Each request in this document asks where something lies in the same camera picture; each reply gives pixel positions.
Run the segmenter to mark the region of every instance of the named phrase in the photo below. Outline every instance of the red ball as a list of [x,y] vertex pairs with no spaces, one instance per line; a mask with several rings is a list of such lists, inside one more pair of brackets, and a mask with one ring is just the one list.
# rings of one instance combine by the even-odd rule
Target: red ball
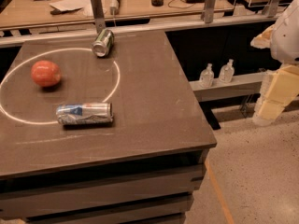
[[54,86],[61,77],[59,66],[50,61],[38,61],[31,68],[32,80],[41,87]]

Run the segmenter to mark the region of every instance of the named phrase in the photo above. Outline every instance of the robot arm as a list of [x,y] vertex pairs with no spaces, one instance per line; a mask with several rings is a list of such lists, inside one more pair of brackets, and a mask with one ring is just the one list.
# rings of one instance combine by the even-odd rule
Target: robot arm
[[293,0],[276,23],[255,37],[251,45],[270,48],[282,65],[268,71],[263,79],[255,106],[253,122],[268,125],[299,94],[299,0]]

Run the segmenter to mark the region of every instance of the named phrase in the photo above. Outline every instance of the white circle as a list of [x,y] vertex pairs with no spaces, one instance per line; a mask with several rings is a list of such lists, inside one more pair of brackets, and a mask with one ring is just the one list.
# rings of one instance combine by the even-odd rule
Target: white circle
[[[0,83],[0,90],[2,89],[2,86],[3,84],[5,83],[5,81],[7,79],[9,79],[9,77],[15,72],[17,71],[20,67],[22,67],[24,64],[26,63],[29,63],[31,62],[33,59],[36,59],[36,58],[39,58],[41,56],[44,56],[44,55],[49,55],[49,54],[52,54],[52,53],[55,53],[55,52],[60,52],[60,51],[66,51],[66,50],[74,50],[74,49],[77,49],[77,50],[85,50],[85,51],[90,51],[92,52],[91,49],[85,49],[85,48],[69,48],[69,49],[55,49],[55,50],[51,50],[51,51],[47,51],[47,52],[44,52],[44,53],[41,53],[39,55],[36,55],[24,62],[22,62],[21,64],[19,64],[17,67],[15,67],[14,69],[12,69],[10,72],[7,73],[7,75],[4,77],[4,79],[2,80],[2,82]],[[102,101],[102,102],[106,102],[112,95],[113,93],[115,92],[115,90],[118,88],[119,84],[120,84],[120,80],[121,80],[121,73],[120,73],[120,68],[118,66],[118,64],[114,61],[113,62],[116,69],[117,69],[117,73],[118,73],[118,77],[117,77],[117,82],[115,84],[115,86],[113,87],[111,93]],[[16,120],[18,122],[21,122],[21,123],[25,123],[25,124],[32,124],[32,125],[50,125],[50,124],[57,124],[58,122],[55,120],[55,121],[49,121],[49,122],[32,122],[32,121],[28,121],[28,120],[25,120],[25,119],[19,119],[19,118],[16,118],[12,115],[10,115],[3,107],[2,107],[2,104],[1,104],[1,101],[0,101],[0,111],[2,113],[4,113],[7,117],[13,119],[13,120]]]

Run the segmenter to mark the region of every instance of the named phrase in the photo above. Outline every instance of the can label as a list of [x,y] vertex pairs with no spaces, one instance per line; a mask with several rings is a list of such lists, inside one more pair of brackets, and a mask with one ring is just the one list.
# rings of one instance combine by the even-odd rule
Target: can label
[[112,104],[59,105],[56,116],[58,122],[63,125],[111,123],[113,121]]
[[93,42],[93,53],[98,57],[104,57],[109,54],[114,43],[114,35],[111,30],[103,29]]

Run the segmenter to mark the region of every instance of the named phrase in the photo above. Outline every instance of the orange line on floor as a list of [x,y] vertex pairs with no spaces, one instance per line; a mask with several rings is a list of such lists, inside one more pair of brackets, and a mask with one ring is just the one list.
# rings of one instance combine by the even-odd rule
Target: orange line on floor
[[209,162],[206,160],[205,161],[205,165],[206,165],[206,172],[209,175],[210,181],[212,183],[212,186],[214,187],[214,190],[216,191],[217,194],[217,198],[219,200],[219,202],[221,203],[221,208],[223,210],[223,213],[225,215],[225,218],[227,220],[228,224],[235,224],[234,220],[233,220],[233,216],[228,208],[228,205],[223,197],[223,194],[221,192],[221,188],[219,187],[219,184],[216,180],[216,177],[214,175],[214,172],[212,171],[211,166],[209,165]]

